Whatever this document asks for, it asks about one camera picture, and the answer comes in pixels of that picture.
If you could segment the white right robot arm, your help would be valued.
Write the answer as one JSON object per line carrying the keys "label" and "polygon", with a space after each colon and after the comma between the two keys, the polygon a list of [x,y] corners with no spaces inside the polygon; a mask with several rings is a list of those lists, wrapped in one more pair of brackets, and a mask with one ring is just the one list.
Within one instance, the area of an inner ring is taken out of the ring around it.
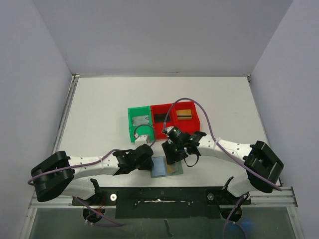
{"label": "white right robot arm", "polygon": [[254,190],[272,193],[280,189],[277,182],[284,164],[263,141],[258,140],[255,144],[234,143],[213,138],[201,131],[189,134],[176,126],[165,128],[163,132],[167,141],[162,148],[168,164],[196,155],[233,161],[245,169],[245,173],[232,176],[226,182],[222,191],[226,203],[232,204],[243,194]]}

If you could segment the gold card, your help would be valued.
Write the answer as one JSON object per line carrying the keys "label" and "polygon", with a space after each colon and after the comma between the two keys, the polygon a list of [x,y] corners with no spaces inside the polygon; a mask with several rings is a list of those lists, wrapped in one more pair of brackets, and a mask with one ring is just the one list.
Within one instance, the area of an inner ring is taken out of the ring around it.
{"label": "gold card", "polygon": [[172,173],[176,172],[177,170],[178,170],[178,168],[175,164],[166,166],[167,174],[172,174]]}
{"label": "gold card", "polygon": [[176,110],[176,116],[178,120],[190,120],[192,119],[191,109]]}

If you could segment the grey-green card holder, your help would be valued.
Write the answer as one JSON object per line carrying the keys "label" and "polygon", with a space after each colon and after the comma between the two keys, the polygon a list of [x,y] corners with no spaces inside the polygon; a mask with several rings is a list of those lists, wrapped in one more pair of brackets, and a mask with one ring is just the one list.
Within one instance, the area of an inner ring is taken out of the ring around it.
{"label": "grey-green card holder", "polygon": [[151,177],[152,178],[161,178],[168,176],[175,176],[183,174],[183,168],[181,162],[174,163],[178,170],[172,174],[167,174],[166,166],[168,165],[166,162],[165,156],[152,157],[152,169],[151,169]]}

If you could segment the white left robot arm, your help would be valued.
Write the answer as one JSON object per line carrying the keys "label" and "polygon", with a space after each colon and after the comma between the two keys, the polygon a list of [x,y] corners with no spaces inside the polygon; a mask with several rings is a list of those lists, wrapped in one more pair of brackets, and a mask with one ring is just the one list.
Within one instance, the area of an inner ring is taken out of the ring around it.
{"label": "white left robot arm", "polygon": [[31,170],[31,179],[27,183],[34,187],[39,202],[63,195],[75,196],[94,205],[102,197],[94,176],[150,170],[153,154],[147,144],[136,149],[112,149],[104,156],[95,157],[70,157],[65,151],[58,151]]}

